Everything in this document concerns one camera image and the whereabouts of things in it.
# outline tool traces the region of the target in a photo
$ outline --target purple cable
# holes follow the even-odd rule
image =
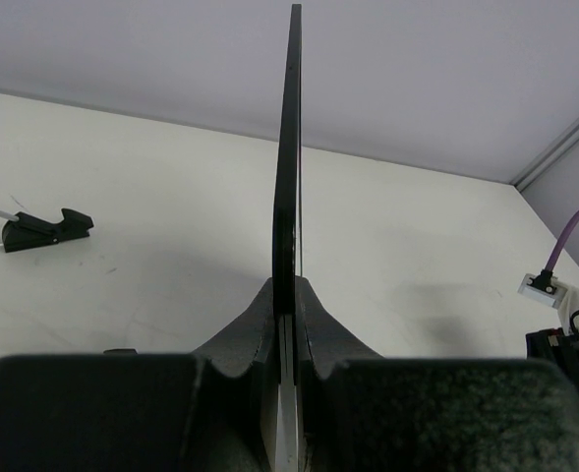
[[[559,238],[557,238],[557,242],[555,243],[553,251],[551,251],[551,255],[549,257],[549,260],[547,261],[547,265],[545,265],[545,270],[553,272],[553,268],[557,263],[557,259],[560,257],[560,253],[562,252],[562,249],[566,244],[566,240],[571,235],[573,229],[575,229],[575,226],[577,226],[577,223],[579,223],[579,209],[575,212],[573,217],[571,217],[571,219],[568,220],[568,223],[566,223],[566,226],[564,226],[564,229],[560,233]]]

